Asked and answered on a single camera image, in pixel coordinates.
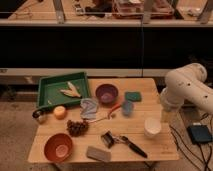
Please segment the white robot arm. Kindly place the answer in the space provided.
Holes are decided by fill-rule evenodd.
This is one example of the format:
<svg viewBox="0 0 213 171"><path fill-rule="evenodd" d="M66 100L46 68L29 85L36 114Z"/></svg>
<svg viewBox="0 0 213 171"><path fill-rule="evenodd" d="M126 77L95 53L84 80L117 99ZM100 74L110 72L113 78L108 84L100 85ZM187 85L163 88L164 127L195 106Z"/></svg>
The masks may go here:
<svg viewBox="0 0 213 171"><path fill-rule="evenodd" d="M160 93L161 121L169 123L185 100L213 114L213 88L204 84L206 79L207 70L199 63L170 70L164 78L166 87Z"/></svg>

